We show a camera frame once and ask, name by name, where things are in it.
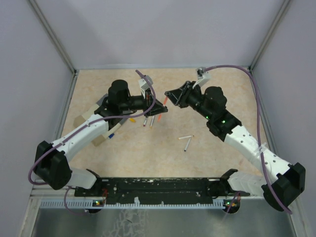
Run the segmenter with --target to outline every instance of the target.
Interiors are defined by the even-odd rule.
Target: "gray wall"
[[[0,7],[0,229],[17,236],[36,147],[53,139],[72,75],[27,1]]]
[[[316,213],[315,67],[316,1],[293,1],[254,74],[278,154],[306,168],[302,198],[311,222]]]
[[[248,66],[283,0],[37,2],[74,66],[91,69]]]

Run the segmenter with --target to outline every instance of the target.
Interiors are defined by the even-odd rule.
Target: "cork surface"
[[[154,81],[157,99],[164,92],[179,88],[187,80],[196,80],[195,69],[142,69]],[[227,97],[227,109],[256,137],[256,103],[248,76],[237,69],[215,69],[212,80],[202,87],[220,86]],[[133,69],[82,70],[71,100],[63,135],[74,129],[74,119],[86,112],[116,79],[128,82],[131,95],[140,95],[139,76]],[[260,174],[238,151],[214,137],[206,127],[206,119],[192,108],[180,109],[167,102],[168,113],[161,121],[156,117],[150,129],[143,127],[144,117],[126,121],[100,146],[91,143],[70,162],[72,167],[91,169],[103,177],[218,177],[230,168]],[[261,126],[262,141],[266,142]],[[184,152],[187,139],[194,135]]]

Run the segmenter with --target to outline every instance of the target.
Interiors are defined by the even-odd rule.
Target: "purple cable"
[[[260,104],[260,98],[259,98],[259,92],[258,92],[259,90],[258,90],[257,82],[255,81],[255,79],[253,78],[253,76],[252,76],[252,74],[250,72],[248,72],[243,67],[235,66],[235,65],[218,65],[218,66],[213,66],[213,67],[209,67],[209,68],[204,69],[204,72],[211,71],[211,70],[216,69],[216,68],[236,68],[236,69],[242,70],[244,73],[246,73],[249,76],[250,80],[252,81],[253,87],[255,89],[255,97],[256,97],[256,103],[257,103],[257,137],[258,137],[258,146],[260,147],[261,146],[261,137],[260,137],[260,105],[261,104]],[[267,185],[268,185],[268,188],[269,188],[271,194],[273,195],[273,197],[275,198],[277,203],[280,205],[280,207],[282,207],[282,209],[286,213],[291,215],[292,211],[290,209],[288,209],[286,206],[283,205],[283,203],[277,197],[277,194],[275,193],[275,191],[272,188],[272,185],[271,185],[269,177],[268,177],[267,168],[265,166],[265,158],[264,158],[263,153],[260,154],[260,157],[261,157],[261,165],[262,165],[263,175],[265,176],[265,179],[266,179],[266,182],[267,182]]]
[[[78,133],[80,133],[82,130],[84,130],[86,127],[96,123],[96,122],[99,122],[99,121],[102,121],[102,120],[106,120],[106,119],[124,119],[124,118],[127,118],[127,119],[131,119],[131,118],[136,118],[136,117],[140,117],[142,115],[145,115],[146,113],[148,113],[152,108],[153,106],[155,105],[156,103],[156,93],[155,93],[155,90],[153,88],[153,86],[150,84],[150,82],[147,80],[147,78],[138,70],[135,71],[142,79],[144,79],[150,90],[152,91],[153,93],[153,103],[149,106],[149,108],[147,110],[145,110],[144,112],[138,114],[138,115],[132,115],[132,116],[108,116],[108,117],[105,117],[105,118],[98,118],[94,121],[91,121],[88,125],[84,125],[82,126],[80,129],[78,129],[76,132],[74,132],[73,134],[71,134],[69,137],[67,137],[64,141],[62,141],[62,143],[60,144],[57,144],[55,147],[51,148],[50,150],[48,150],[47,152],[45,152],[33,165],[32,167],[30,168],[30,171],[29,171],[29,174],[28,174],[28,179],[29,179],[29,182],[33,185],[45,185],[47,183],[38,183],[38,182],[34,182],[32,179],[31,179],[31,175],[32,175],[32,172],[33,170],[35,169],[35,167],[49,154],[51,153],[52,151],[56,150],[57,148],[59,148],[62,144],[68,142],[71,138],[73,138],[74,136],[76,136]]]
[[[227,211],[226,211],[226,214],[229,213],[229,210],[232,208],[232,205],[233,205],[235,199],[237,198],[237,196],[238,196],[239,194],[240,194],[240,192],[236,192],[236,193],[235,193],[235,195],[234,195],[234,197],[233,197],[233,199],[232,199],[232,201],[231,201],[231,204],[229,205],[229,207],[228,207],[228,209],[227,209]]]
[[[88,213],[86,213],[86,212],[84,212],[84,213],[76,213],[76,212],[71,211],[71,210],[69,209],[69,207],[67,206],[66,198],[67,198],[67,194],[68,194],[68,192],[69,192],[70,189],[71,189],[71,187],[69,186],[69,187],[67,188],[66,192],[65,192],[65,195],[64,195],[64,206],[65,206],[65,209],[66,209],[67,211],[69,211],[70,213],[72,213],[73,215],[75,215],[75,216],[86,216],[86,215],[88,215]]]

